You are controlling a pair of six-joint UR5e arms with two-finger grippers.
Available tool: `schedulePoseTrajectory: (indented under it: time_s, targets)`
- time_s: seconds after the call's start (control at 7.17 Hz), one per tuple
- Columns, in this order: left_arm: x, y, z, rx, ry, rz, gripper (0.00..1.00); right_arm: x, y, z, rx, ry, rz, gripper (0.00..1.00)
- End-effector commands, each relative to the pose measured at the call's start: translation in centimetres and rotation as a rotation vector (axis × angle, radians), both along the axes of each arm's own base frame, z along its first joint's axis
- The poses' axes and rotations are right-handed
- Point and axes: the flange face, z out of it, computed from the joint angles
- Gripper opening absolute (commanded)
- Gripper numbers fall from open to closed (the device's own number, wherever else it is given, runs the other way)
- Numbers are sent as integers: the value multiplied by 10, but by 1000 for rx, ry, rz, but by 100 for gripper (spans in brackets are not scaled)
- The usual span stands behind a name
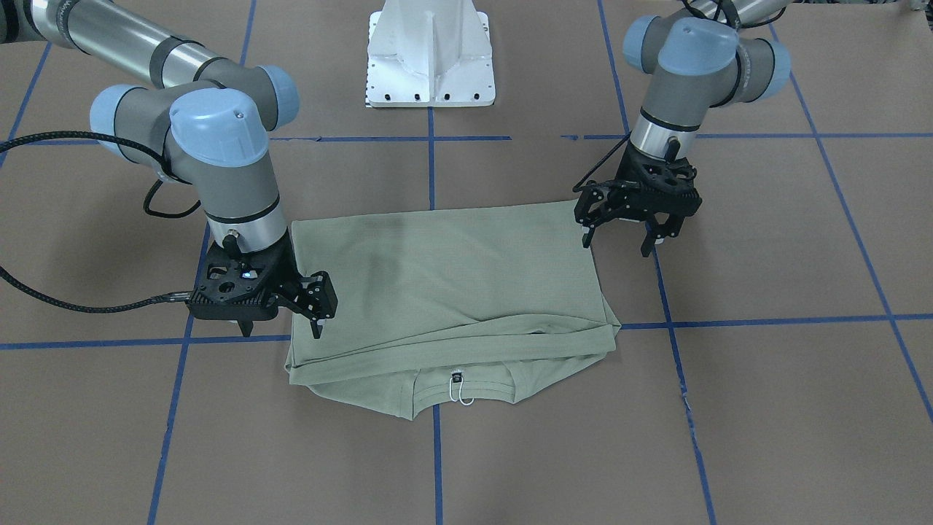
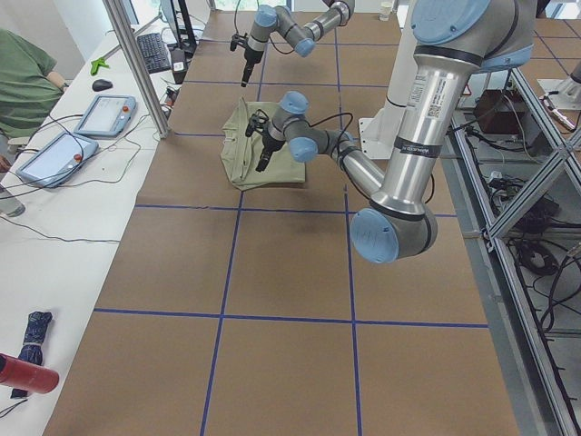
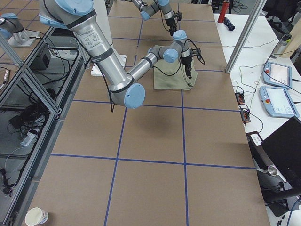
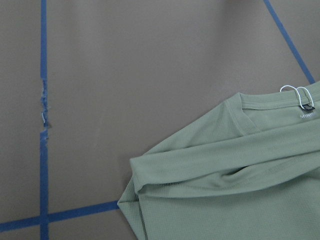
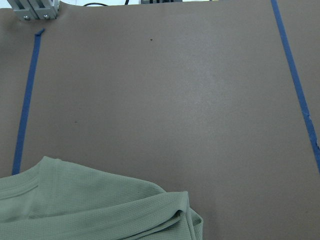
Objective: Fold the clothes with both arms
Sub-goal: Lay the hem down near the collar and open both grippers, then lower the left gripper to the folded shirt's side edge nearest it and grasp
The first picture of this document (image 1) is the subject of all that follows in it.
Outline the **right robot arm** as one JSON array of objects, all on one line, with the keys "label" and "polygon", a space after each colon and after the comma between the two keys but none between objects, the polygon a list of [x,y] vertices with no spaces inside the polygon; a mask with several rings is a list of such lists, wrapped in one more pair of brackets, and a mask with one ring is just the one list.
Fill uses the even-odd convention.
[{"label": "right robot arm", "polygon": [[282,209],[269,134],[292,123],[300,97],[277,66],[241,66],[199,41],[111,1],[4,1],[2,42],[47,41],[103,60],[142,81],[107,87],[90,109],[90,130],[28,134],[2,143],[3,152],[40,141],[91,139],[131,163],[146,164],[157,181],[144,213],[166,182],[198,194],[213,239],[193,290],[121,306],[90,307],[2,278],[26,295],[70,311],[116,314],[157,303],[183,303],[203,320],[235,322],[250,336],[257,320],[286,307],[322,335],[339,300],[329,274],[304,276]]}]

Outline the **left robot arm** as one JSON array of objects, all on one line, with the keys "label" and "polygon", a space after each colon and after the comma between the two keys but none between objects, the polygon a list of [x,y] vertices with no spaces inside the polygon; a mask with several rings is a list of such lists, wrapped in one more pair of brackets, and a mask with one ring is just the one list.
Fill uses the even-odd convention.
[{"label": "left robot arm", "polygon": [[614,219],[643,222],[640,252],[679,236],[702,205],[696,168],[687,153],[710,109],[766,99],[789,81],[791,58],[783,44],[744,39],[743,30],[779,19],[786,1],[685,1],[672,15],[643,16],[627,30],[623,53],[650,74],[649,89],[630,133],[619,143],[616,175],[574,186],[574,219],[589,248],[598,226]]}]

